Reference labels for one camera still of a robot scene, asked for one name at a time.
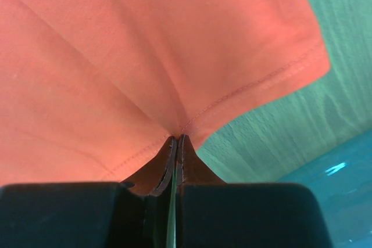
cut fabric edge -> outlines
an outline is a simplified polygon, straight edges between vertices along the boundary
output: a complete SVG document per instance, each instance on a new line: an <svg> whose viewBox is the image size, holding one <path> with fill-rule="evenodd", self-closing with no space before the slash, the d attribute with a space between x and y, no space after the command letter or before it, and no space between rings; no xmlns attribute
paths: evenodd
<svg viewBox="0 0 372 248"><path fill-rule="evenodd" d="M303 55L285 66L213 102L190 120L182 129L182 134L189 135L197 149L212 133L233 119L311 84L329 70L327 50L323 41L319 39L318 43ZM121 181L126 179L157 154L168 136L170 135L162 136L126 161L121 162L109 172L104 173L99 180Z"/></svg>

teal surface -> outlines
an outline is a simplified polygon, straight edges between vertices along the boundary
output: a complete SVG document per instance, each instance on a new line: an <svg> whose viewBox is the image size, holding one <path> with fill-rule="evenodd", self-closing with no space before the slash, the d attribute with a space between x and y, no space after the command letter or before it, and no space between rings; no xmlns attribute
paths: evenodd
<svg viewBox="0 0 372 248"><path fill-rule="evenodd" d="M372 130L280 179L316 195L336 248L372 247Z"/></svg>
<svg viewBox="0 0 372 248"><path fill-rule="evenodd" d="M198 155L226 181L275 181L372 127L372 0L309 1L332 70L205 142Z"/></svg>

wooden surface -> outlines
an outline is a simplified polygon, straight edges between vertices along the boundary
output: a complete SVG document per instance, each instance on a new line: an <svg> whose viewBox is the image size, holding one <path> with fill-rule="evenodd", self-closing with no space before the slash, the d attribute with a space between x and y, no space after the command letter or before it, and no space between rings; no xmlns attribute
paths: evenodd
<svg viewBox="0 0 372 248"><path fill-rule="evenodd" d="M229 182L273 181L372 127L372 0L310 0L332 70L214 133L198 150Z"/></svg>

seam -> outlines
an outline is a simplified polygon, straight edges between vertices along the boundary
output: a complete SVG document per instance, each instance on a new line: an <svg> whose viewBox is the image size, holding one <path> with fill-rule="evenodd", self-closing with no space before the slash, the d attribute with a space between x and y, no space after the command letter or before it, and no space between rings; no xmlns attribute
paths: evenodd
<svg viewBox="0 0 372 248"><path fill-rule="evenodd" d="M284 70L286 70L287 68L291 67L292 65L294 64L298 64L300 63L303 59L305 59L307 56L309 56L312 52L314 52L318 47L320 47L322 45L322 40L318 40L310 49L308 49L305 53L303 53L302 55L300 55L297 59L295 60L292 60L291 62L287 63L286 65L278 68L276 71L274 72L271 72L270 74L264 76L263 78L260 78L254 82L250 82L249 84L246 84L244 85L243 87L225 95L224 97L218 99L217 101L213 102L211 105L209 105L208 107L206 107L205 109L203 109L200 113L198 113L192 120L190 120L186 125L185 127L181 130L181 133L184 132L186 130L187 127L189 127L197 118L199 118L202 114L204 114L206 111L210 110L211 108L215 107L216 105L218 105L219 103L221 103L222 101L234 96L234 95L238 95L240 92L246 90L246 89L249 89L249 88L252 88L254 87L255 85L263 82L263 81L266 81L266 80L269 80L270 78L276 76L277 74L283 72ZM285 77L279 79L278 81L276 82L272 82L271 84L269 85L266 85L265 87L259 89L258 92L261 92L261 91L264 91L268 88L271 88L273 87L274 85L286 80L287 78L290 78L291 76L294 76L295 74L297 74L298 72L304 70L306 67L310 66L311 64L317 62L324 54L321 53L318 57L316 57L316 59L312 60L311 62L309 63L306 63L305 65L303 65L302 67L298 68L296 71L293 71L291 73L289 73L288 75L286 75ZM210 119L212 116L215 116L216 114L220 113L221 111L225 110L226 108L230 107L231 105L235 104L235 103L238 103L240 102L241 100L251 96L252 94L247 94L247 95L244 95L242 98L239 98L235 101L233 101L233 103L230 103L228 106L224 106L222 107L220 110L210 114L208 117L206 117L196 128L200 127L201 124L205 123L208 119ZM111 172L108 172L106 173L104 176L101 177L101 180L107 178L108 176L112 175L113 172L115 172L116 170L118 170L121 166L123 166L124 164L128 163L129 161L133 160L134 158L138 157L138 155L142 154L143 152L151 149L152 147L154 147L155 145L157 145L160 141L164 140L165 138L167 138L168 136L170 136L169 134L166 134L164 136L162 136L161 138L159 138L157 141L153 142L152 144L148 145L147 147L143 148L142 150L140 150L139 152L135 153L134 155L132 155L131 157L129 157L128 159L126 159L125 161L121 162L120 164L118 164L117 166L115 166L113 169L111 169Z"/></svg>
<svg viewBox="0 0 372 248"><path fill-rule="evenodd" d="M260 88L258 91L256 91L256 93L257 93L257 92L265 91L265 90L267 90L267 89L269 89L269 88L272 88L272 87L274 87L275 85L281 83L282 81L285 81L286 79L288 79L288 78L290 78L290 77L292 77L292 76L298 74L299 72L303 71L305 68L309 67L311 64L317 62L317 61L318 61L319 59L321 59L323 56L324 56L323 53L320 54L320 55L318 55L318 56L317 56L314 60L312 60L311 62L306 63L306 64L303 65L302 67L300 67L300 68L298 68L297 70L295 70L295 71L293 71L293 72L287 74L285 77L282 77L281 79L277 80L276 82L272 82L272 83L269 84L269 85L265 85L263 88ZM248 97L250 97L250 96L252 96L252 95L253 95L253 93L250 93L250 94L244 95L243 97L241 97L241 98L239 98L239 99L236 99L236 100L233 101L233 102L230 102L227 106L224 106L224 107L222 107L221 109L219 109L218 111L216 111L216 112L214 112L214 113L208 115L206 118L204 118L204 119L199 123L198 126L195 127L194 130L196 130L197 128L199 128L199 127L201 126L201 124L204 124L205 122L207 122L208 119L210 119L211 117L215 116L216 114L219 114L220 112L222 112L222 111L225 110L226 108L231 107L232 105L234 105L234 104L240 102L241 100L244 100L244 99L246 99L246 98L248 98Z"/></svg>
<svg viewBox="0 0 372 248"><path fill-rule="evenodd" d="M204 114L204 112L206 112L207 110L211 109L212 107L218 105L219 103L221 103L222 101L226 100L227 98L229 97L232 97L238 93L240 93L241 91L245 90L245 89L248 89L248 88L251 88L253 86L255 86L256 84L260 83L260 82L263 82L263 81L266 81L268 80L269 78L272 78L274 76L276 76L278 73L284 71L285 69L291 67L293 64L297 64L297 62L300 62L301 60L303 60L305 57L307 57L309 54L311 54L314 50L316 50L319 46L321 45L321 40L318 41L314 46L312 46L307 52L303 53L300 57L298 57L297 59L289 62L288 64L280 67L279 69L277 69L276 71L274 72L271 72L270 74L264 76L263 78L260 78L254 82L250 82L249 84L247 85L244 85L243 87L223 96L222 98L218 99L217 101L213 102L211 105L209 105L208 107L206 107L205 109L203 109L200 113L198 113L192 120L190 120L186 126L181 130L181 133L183 131L186 130L186 128L188 126L190 126L190 124L192 124L198 117L200 117L202 114Z"/></svg>

orange t-shirt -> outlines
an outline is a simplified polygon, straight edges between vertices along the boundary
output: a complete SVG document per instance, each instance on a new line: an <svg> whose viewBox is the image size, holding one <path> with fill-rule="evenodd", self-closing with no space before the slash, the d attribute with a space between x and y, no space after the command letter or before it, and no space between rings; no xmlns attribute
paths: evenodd
<svg viewBox="0 0 372 248"><path fill-rule="evenodd" d="M0 184L125 179L329 68L307 0L0 3Z"/></svg>

